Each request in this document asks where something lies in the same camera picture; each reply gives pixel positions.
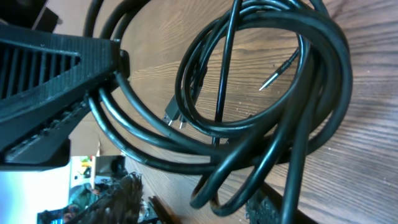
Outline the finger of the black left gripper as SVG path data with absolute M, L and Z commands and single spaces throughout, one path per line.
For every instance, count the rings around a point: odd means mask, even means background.
M 1 122 L 89 113 L 84 97 L 128 66 L 120 42 L 1 26 Z
M 1 170 L 42 171 L 65 166 L 70 159 L 69 135 L 88 114 L 88 95 L 111 80 L 85 82 L 56 90 L 37 86 L 14 92 L 1 84 Z

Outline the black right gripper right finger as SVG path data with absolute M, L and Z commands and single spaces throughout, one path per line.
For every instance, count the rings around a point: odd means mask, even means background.
M 299 191 L 286 190 L 284 197 L 264 183 L 246 203 L 246 215 L 250 223 L 316 223 L 298 208 Z

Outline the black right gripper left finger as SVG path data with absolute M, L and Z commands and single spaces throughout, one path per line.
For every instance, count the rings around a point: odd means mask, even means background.
M 143 184 L 140 174 L 132 172 L 114 182 L 110 189 L 70 224 L 136 224 L 139 222 Z

